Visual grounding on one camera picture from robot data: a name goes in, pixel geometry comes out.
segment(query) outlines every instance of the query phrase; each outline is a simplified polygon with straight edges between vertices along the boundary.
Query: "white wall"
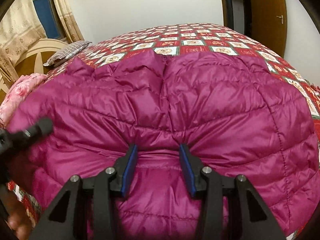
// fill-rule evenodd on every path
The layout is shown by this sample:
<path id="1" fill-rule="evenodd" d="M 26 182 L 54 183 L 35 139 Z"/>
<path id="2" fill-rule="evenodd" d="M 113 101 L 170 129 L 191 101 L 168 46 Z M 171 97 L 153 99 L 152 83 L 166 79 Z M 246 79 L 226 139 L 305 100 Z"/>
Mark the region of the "white wall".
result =
<path id="1" fill-rule="evenodd" d="M 232 0 L 234 30 L 244 34 L 244 6 L 243 0 Z"/>
<path id="2" fill-rule="evenodd" d="M 299 0 L 286 0 L 288 34 L 284 59 L 320 86 L 320 34 Z"/>
<path id="3" fill-rule="evenodd" d="M 223 25 L 221 0 L 69 0 L 85 39 L 94 43 L 159 25 Z"/>

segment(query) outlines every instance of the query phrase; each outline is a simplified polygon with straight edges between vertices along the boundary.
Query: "curtain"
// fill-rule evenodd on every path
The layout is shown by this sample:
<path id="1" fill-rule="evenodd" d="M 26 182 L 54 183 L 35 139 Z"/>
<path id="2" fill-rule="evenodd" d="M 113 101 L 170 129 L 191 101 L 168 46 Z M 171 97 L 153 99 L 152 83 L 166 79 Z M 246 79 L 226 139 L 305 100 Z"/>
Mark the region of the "curtain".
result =
<path id="1" fill-rule="evenodd" d="M 14 67 L 20 56 L 46 37 L 33 1 L 15 0 L 0 22 L 0 72 L 8 87 L 19 78 Z"/>
<path id="2" fill-rule="evenodd" d="M 83 41 L 78 24 L 73 16 L 68 0 L 53 0 L 63 29 L 70 42 Z"/>

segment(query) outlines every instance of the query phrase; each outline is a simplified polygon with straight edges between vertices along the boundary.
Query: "gray striped pillow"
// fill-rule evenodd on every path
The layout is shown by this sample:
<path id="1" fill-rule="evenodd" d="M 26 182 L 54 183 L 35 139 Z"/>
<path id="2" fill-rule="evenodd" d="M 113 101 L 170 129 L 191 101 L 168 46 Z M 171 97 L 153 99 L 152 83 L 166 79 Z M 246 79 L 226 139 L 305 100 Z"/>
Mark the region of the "gray striped pillow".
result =
<path id="1" fill-rule="evenodd" d="M 91 41 L 76 41 L 74 43 L 71 43 L 68 46 L 66 46 L 65 48 L 60 49 L 55 54 L 53 54 L 47 60 L 47 62 L 44 63 L 43 65 L 45 67 L 54 65 L 54 64 L 58 63 L 59 61 L 65 59 L 68 55 L 75 52 L 77 49 L 84 47 L 85 45 L 89 45 L 90 43 L 92 43 L 92 42 Z"/>

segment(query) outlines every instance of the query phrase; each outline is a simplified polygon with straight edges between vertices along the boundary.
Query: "window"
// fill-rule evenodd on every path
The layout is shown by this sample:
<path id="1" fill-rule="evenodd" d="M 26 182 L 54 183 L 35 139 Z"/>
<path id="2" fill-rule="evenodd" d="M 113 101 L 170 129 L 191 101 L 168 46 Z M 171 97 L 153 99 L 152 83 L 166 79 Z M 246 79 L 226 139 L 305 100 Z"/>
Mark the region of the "window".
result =
<path id="1" fill-rule="evenodd" d="M 65 40 L 65 33 L 61 26 L 53 0 L 33 0 L 37 15 L 50 39 Z"/>

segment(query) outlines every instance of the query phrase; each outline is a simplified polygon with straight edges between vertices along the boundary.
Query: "metal bolt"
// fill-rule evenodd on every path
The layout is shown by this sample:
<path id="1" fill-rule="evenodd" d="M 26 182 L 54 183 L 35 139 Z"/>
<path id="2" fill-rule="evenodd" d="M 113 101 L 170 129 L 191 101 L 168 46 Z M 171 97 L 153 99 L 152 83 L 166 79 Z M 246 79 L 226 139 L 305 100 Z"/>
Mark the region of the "metal bolt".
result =
<path id="1" fill-rule="evenodd" d="M 24 131 L 24 134 L 25 134 L 27 137 L 31 137 L 31 134 L 29 133 L 28 130 L 25 130 L 25 131 Z"/>
<path id="2" fill-rule="evenodd" d="M 247 180 L 247 177 L 244 176 L 243 174 L 240 174 L 240 175 L 237 176 L 237 179 L 238 179 L 239 181 L 241 181 L 241 182 L 244 182 L 244 181 Z"/>
<path id="3" fill-rule="evenodd" d="M 202 168 L 202 172 L 205 174 L 209 174 L 212 172 L 212 169 L 208 166 Z"/>
<path id="4" fill-rule="evenodd" d="M 71 176 L 71 178 L 70 178 L 70 180 L 71 180 L 72 182 L 77 182 L 79 179 L 80 179 L 80 177 L 79 177 L 78 175 L 73 175 L 73 176 Z"/>
<path id="5" fill-rule="evenodd" d="M 106 174 L 113 174 L 115 171 L 116 171 L 116 170 L 115 170 L 114 167 L 106 168 Z"/>

